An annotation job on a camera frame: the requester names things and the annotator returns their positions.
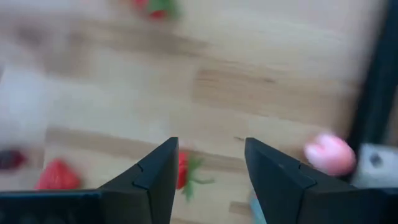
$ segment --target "wooden surface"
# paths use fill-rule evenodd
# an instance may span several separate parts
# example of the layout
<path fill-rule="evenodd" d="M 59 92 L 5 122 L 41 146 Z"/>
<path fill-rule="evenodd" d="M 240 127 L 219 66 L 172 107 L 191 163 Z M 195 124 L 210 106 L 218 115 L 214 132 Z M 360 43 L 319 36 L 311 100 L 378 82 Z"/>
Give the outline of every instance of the wooden surface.
<path fill-rule="evenodd" d="M 174 23 L 118 0 L 0 5 L 0 143 L 31 157 L 0 188 L 54 157 L 97 187 L 178 136 L 216 183 L 177 192 L 172 223 L 204 224 L 251 221 L 245 137 L 301 159 L 346 134 L 382 2 L 184 0 Z"/>

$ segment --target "green strawberry stem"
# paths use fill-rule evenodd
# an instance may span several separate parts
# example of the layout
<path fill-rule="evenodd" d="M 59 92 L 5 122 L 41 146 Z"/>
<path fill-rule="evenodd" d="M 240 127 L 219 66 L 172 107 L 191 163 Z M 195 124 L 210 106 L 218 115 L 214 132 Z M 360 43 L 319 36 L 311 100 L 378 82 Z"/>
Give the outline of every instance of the green strawberry stem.
<path fill-rule="evenodd" d="M 208 179 L 208 180 L 198 180 L 196 178 L 192 178 L 192 181 L 197 183 L 197 184 L 212 184 L 212 183 L 215 182 L 215 180 L 213 178 L 212 179 Z"/>

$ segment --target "pink object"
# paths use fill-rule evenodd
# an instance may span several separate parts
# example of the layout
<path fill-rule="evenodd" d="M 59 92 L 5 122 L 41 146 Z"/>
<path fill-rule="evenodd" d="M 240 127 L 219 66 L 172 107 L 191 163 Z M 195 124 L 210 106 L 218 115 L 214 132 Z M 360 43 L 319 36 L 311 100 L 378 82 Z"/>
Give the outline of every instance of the pink object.
<path fill-rule="evenodd" d="M 320 134 L 304 147 L 314 168 L 328 175 L 344 175 L 355 166 L 355 154 L 346 142 L 331 134 Z"/>

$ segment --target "pink toy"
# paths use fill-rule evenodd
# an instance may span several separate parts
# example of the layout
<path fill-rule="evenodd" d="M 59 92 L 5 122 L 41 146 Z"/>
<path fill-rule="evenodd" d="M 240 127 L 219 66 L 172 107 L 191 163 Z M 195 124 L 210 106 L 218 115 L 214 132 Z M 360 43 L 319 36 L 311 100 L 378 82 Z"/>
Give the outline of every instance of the pink toy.
<path fill-rule="evenodd" d="M 328 175 L 344 175 L 355 166 L 355 154 L 346 142 L 331 134 L 320 134 L 304 147 L 314 168 Z"/>

